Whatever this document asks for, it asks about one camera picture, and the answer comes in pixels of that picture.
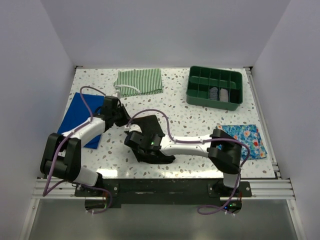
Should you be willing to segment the black pinstriped underwear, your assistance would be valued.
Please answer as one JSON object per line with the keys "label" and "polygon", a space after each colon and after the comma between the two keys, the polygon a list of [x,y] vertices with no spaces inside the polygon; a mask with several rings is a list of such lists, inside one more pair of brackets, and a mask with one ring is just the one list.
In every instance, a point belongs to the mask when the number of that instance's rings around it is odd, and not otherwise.
{"label": "black pinstriped underwear", "polygon": [[[158,134],[162,137],[165,135],[158,122],[158,118],[155,115],[147,115],[144,117],[135,118],[131,124],[138,125],[141,129],[141,132],[148,137],[151,137],[152,134]],[[134,149],[132,152],[138,162],[144,162],[152,165],[167,165],[173,163],[173,161],[176,159],[174,155],[166,156],[161,152],[157,153],[156,155],[142,154]]]}

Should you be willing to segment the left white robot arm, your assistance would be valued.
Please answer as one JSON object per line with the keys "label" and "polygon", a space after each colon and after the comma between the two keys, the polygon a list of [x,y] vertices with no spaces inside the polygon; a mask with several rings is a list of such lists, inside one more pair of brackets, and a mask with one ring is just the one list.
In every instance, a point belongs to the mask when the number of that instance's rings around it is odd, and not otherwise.
{"label": "left white robot arm", "polygon": [[40,172],[47,175],[48,179],[56,177],[86,185],[88,193],[99,196],[104,190],[104,184],[100,181],[102,176],[82,165],[82,147],[113,125],[122,127],[129,120],[130,116],[120,99],[116,96],[105,96],[99,112],[85,122],[62,134],[52,133],[48,136]]}

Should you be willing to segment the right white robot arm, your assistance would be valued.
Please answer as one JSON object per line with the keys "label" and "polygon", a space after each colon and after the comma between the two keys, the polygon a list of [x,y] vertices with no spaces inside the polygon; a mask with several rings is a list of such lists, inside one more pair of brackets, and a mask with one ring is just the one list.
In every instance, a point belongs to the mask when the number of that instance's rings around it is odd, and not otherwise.
{"label": "right white robot arm", "polygon": [[243,144],[224,131],[195,137],[170,137],[168,134],[143,134],[130,131],[124,144],[131,148],[137,161],[148,164],[171,164],[176,155],[210,159],[223,173],[223,192],[230,197],[240,190],[240,160]]}

